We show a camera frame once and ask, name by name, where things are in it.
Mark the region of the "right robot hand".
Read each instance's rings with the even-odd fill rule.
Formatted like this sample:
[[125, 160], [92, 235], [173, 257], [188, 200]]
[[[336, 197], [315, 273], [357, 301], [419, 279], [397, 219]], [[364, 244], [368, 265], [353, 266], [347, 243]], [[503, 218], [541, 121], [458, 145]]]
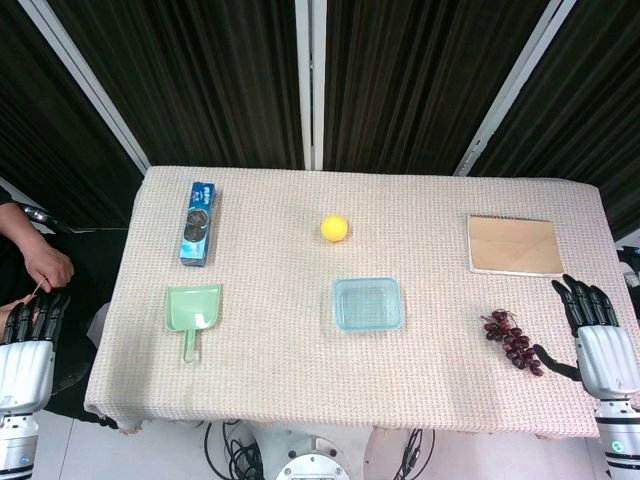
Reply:
[[598, 400], [629, 399], [639, 393], [639, 366], [628, 331], [610, 298], [595, 285], [564, 274], [551, 282], [562, 302], [576, 349], [576, 364], [553, 359], [543, 346], [533, 349], [547, 369], [579, 382]]

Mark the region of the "person bare hand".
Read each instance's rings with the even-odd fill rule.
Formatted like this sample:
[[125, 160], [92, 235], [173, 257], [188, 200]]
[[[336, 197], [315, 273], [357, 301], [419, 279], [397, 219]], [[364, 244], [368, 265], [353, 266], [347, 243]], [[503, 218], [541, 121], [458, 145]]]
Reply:
[[30, 246], [23, 256], [27, 272], [46, 293], [65, 287], [74, 275], [71, 259], [47, 243]]

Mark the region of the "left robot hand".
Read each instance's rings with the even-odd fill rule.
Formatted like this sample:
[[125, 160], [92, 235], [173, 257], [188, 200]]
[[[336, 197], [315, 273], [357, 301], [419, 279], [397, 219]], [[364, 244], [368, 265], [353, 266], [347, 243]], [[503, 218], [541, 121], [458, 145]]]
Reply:
[[33, 414], [53, 389], [57, 345], [70, 297], [34, 296], [9, 312], [1, 336], [1, 414]]

